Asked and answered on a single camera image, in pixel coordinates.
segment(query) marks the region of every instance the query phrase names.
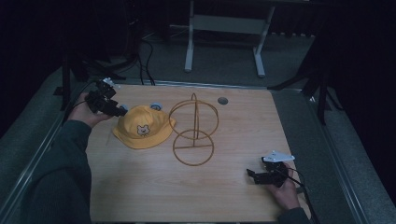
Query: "human hand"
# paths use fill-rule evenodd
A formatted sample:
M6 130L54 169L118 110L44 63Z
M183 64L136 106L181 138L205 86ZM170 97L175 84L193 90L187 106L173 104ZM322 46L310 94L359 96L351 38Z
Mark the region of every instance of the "human hand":
M84 92L78 97L77 105L73 108L72 112L70 113L70 115L68 117L68 120L70 120L70 119L80 120L80 121L86 123L91 128L93 128L99 122L112 118L112 116L109 116L107 114L92 113L88 104L86 102L84 102L85 97L87 95L88 95L88 93Z
M290 166L285 163L286 167L289 169L289 176L293 177L293 170L290 169ZM275 197L277 203L282 206L286 210L290 210L292 208L300 207L300 203L297 198L297 189L294 185L294 182L287 178L283 185L280 188L277 188L275 185L266 185L265 186Z

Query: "black clamp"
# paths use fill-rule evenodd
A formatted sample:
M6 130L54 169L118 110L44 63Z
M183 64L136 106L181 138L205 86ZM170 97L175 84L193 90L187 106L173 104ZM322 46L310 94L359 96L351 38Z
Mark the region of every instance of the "black clamp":
M270 162L262 158L267 173L256 174L254 171L247 169L247 175L252 177L257 185L275 185L280 188L285 180L289 177L288 167L283 161Z

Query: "sleeve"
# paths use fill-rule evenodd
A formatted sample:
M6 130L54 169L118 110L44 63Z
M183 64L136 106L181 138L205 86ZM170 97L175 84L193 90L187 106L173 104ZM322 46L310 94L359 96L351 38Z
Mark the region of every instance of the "sleeve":
M310 224L303 208L293 208L277 218L279 224Z
M22 223L90 223L91 169L85 149L91 128L67 121L43 155L21 204Z

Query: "person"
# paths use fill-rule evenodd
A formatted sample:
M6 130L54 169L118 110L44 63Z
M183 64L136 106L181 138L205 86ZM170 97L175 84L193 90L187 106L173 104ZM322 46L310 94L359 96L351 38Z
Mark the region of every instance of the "person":
M111 117L94 114L84 103L82 93L64 126L34 173L21 202L21 223L92 224L90 195L92 174L85 149L92 128ZM287 211L281 224L310 223L297 199L294 183L287 179L282 187L267 186Z
M287 163L285 165L289 168L289 176L293 177L293 170L290 169ZM277 203L286 210L277 218L279 224L311 223L304 209L300 206L297 198L297 189L291 179L287 178L280 188L275 185L266 185L265 187L273 194Z

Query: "wood grain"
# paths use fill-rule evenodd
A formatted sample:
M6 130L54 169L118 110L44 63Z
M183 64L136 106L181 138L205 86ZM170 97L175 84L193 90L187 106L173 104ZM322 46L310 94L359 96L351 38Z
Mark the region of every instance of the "wood grain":
M255 185L246 171L263 172L261 157L272 150L290 153L269 91L122 85L114 100L130 108L158 102L169 113L193 93L219 113L219 127L211 135L214 155L201 166L176 159L172 150L175 132L156 147L131 149L112 133L118 118L92 130L87 148L92 168L92 220L263 222L274 221L282 213L265 187ZM220 105L220 97L229 103ZM193 127L191 111L193 106L173 114L175 129ZM200 105L199 114L200 129L210 133L215 127L213 110ZM207 151L197 148L183 153L192 161L207 156ZM309 215L303 198L301 203Z

